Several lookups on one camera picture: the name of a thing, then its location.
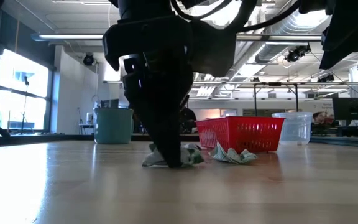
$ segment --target teal trash bin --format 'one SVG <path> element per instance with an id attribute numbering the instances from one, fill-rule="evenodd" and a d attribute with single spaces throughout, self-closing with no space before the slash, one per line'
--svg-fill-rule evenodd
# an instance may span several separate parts
<path id="1" fill-rule="evenodd" d="M 131 109 L 95 108 L 94 141 L 97 144 L 128 144 L 131 142 L 133 122 Z"/>

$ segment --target fluorescent light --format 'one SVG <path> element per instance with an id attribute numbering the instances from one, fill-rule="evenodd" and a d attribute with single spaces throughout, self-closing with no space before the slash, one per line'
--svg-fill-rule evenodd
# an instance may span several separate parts
<path id="1" fill-rule="evenodd" d="M 289 45 L 289 46 L 299 46 L 305 45 L 307 46 L 307 42 L 266 42 L 266 45 Z"/>
<path id="2" fill-rule="evenodd" d="M 105 82 L 105 83 L 122 83 L 122 81 L 108 81 L 108 80 L 103 80 L 103 82 Z"/>
<path id="3" fill-rule="evenodd" d="M 102 40 L 103 34 L 32 34 L 36 41 L 53 40 Z M 320 35 L 247 35 L 237 34 L 238 41 L 267 41 L 272 42 L 321 42 Z"/>
<path id="4" fill-rule="evenodd" d="M 64 1 L 64 0 L 53 0 L 53 3 L 65 3 L 65 4 L 83 4 L 86 6 L 110 6 L 109 1 Z"/>
<path id="5" fill-rule="evenodd" d="M 53 40 L 102 40 L 102 34 L 32 34 L 35 41 Z"/>
<path id="6" fill-rule="evenodd" d="M 205 82 L 205 81 L 194 81 L 193 84 L 221 84 L 222 82 L 214 82 L 214 81 L 210 81 L 210 82 Z"/>

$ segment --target monitor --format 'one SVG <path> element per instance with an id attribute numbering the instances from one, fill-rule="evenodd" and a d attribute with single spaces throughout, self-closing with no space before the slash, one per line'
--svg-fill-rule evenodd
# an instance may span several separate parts
<path id="1" fill-rule="evenodd" d="M 103 100 L 104 107 L 107 108 L 118 108 L 119 99 Z"/>
<path id="2" fill-rule="evenodd" d="M 335 120 L 358 120 L 358 98 L 333 98 Z"/>

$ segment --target ceiling light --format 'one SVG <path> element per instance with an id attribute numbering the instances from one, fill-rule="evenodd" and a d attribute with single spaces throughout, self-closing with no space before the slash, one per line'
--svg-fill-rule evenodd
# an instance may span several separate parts
<path id="1" fill-rule="evenodd" d="M 311 52 L 310 45 L 307 46 L 297 46 L 293 50 L 288 51 L 288 55 L 285 56 L 285 60 L 287 62 L 296 62 L 297 60 L 301 59 L 307 53 Z"/>
<path id="2" fill-rule="evenodd" d="M 65 3 L 65 4 L 83 4 L 88 6 L 110 6 L 111 3 L 109 1 L 64 1 L 64 0 L 53 0 L 53 3 Z"/>
<path id="3" fill-rule="evenodd" d="M 308 45 L 307 42 L 266 42 L 266 45 L 285 45 L 285 46 L 299 46 Z"/>
<path id="4" fill-rule="evenodd" d="M 35 41 L 102 40 L 102 34 L 32 34 Z"/>
<path id="5" fill-rule="evenodd" d="M 92 53 L 86 53 L 83 61 L 84 65 L 86 66 L 93 66 L 96 64 L 96 60 L 94 59 L 93 57 L 93 54 Z"/>
<path id="6" fill-rule="evenodd" d="M 194 81 L 193 84 L 221 84 L 222 82 L 214 82 L 214 81 L 210 81 L 210 82 L 204 82 L 204 81 Z"/>

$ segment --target window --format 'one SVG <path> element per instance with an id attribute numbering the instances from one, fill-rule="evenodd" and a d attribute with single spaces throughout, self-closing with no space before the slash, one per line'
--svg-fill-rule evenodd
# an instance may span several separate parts
<path id="1" fill-rule="evenodd" d="M 0 86 L 26 91 L 25 77 L 30 85 L 28 92 L 46 97 L 48 92 L 48 68 L 39 65 L 10 50 L 4 50 L 0 59 Z"/>
<path id="2" fill-rule="evenodd" d="M 0 127 L 7 129 L 21 129 L 24 116 L 24 129 L 44 129 L 46 100 L 42 98 L 27 97 L 0 90 Z"/>

